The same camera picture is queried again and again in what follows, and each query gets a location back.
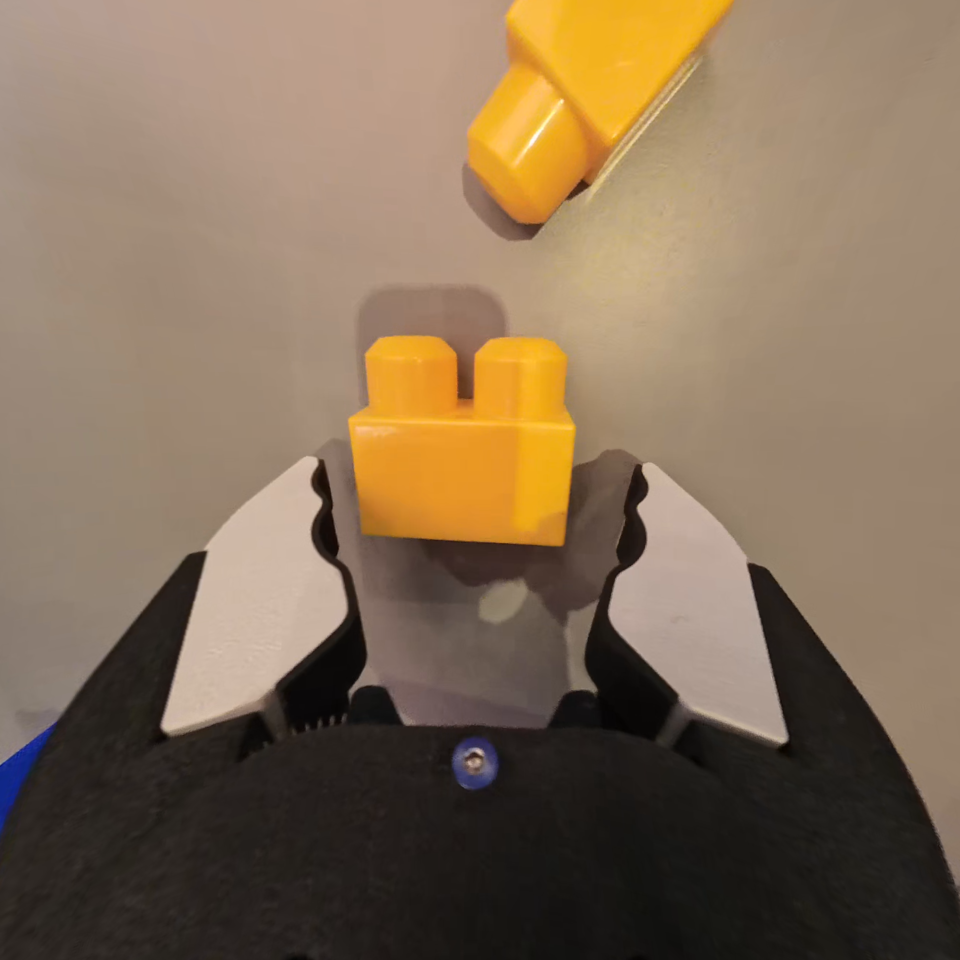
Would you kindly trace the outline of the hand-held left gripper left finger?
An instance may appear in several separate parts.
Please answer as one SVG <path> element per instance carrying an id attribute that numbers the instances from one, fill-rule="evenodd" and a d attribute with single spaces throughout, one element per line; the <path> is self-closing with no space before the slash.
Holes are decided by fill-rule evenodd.
<path id="1" fill-rule="evenodd" d="M 306 456 L 205 547 L 163 710 L 169 738 L 248 715 L 277 737 L 341 722 L 367 650 L 325 462 Z"/>

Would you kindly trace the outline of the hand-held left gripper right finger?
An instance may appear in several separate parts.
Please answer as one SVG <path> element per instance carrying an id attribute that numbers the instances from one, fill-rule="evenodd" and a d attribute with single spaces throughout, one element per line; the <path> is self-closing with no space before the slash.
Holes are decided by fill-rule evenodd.
<path id="1" fill-rule="evenodd" d="M 784 747 L 750 564 L 724 525 L 643 462 L 630 477 L 616 557 L 584 651 L 603 720 L 666 747 L 695 723 Z"/>

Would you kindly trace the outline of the yellow two-stud building block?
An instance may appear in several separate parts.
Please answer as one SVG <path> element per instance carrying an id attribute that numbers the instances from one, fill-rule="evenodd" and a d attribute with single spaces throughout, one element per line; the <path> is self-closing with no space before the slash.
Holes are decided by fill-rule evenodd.
<path id="1" fill-rule="evenodd" d="M 473 396 L 443 339 L 395 335 L 366 351 L 366 407 L 349 418 L 365 536 L 560 547 L 575 425 L 568 357 L 532 337 L 485 342 Z"/>

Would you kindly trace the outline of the blue plastic bin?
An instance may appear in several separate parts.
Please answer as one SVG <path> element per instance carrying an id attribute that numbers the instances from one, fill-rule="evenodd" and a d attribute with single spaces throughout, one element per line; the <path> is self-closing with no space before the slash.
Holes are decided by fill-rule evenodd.
<path id="1" fill-rule="evenodd" d="M 57 722 L 43 729 L 1 764 L 1 828 L 3 829 L 30 772 L 36 764 Z"/>

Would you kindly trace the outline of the yellow one-stud building block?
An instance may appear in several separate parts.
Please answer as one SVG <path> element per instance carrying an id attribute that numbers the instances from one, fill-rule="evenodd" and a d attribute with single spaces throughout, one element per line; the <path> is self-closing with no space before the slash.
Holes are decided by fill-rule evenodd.
<path id="1" fill-rule="evenodd" d="M 512 221 L 540 226 L 593 185 L 690 78 L 731 1 L 517 1 L 509 66 L 466 161 Z"/>

